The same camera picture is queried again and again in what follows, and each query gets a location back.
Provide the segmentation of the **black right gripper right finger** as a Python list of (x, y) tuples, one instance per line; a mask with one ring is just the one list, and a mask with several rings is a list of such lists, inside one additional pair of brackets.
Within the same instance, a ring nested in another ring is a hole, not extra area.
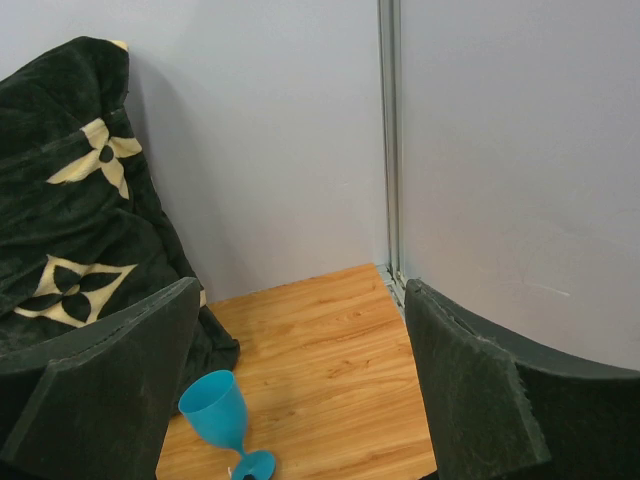
[(438, 479), (635, 479), (639, 374), (545, 346), (424, 282), (405, 320)]

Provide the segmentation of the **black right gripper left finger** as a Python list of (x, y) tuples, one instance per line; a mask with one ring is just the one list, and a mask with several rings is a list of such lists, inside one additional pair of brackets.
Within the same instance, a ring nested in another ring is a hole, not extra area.
[(153, 479), (199, 312), (184, 278), (1, 358), (4, 479)]

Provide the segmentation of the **blue wine glass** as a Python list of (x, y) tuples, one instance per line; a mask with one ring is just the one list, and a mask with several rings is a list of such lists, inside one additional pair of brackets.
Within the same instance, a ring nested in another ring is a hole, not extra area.
[(276, 470), (275, 456), (267, 450), (250, 453), (245, 450), (249, 414), (231, 371), (218, 370), (195, 381), (181, 395), (178, 409), (202, 440), (240, 456), (231, 470), (231, 479), (272, 478)]

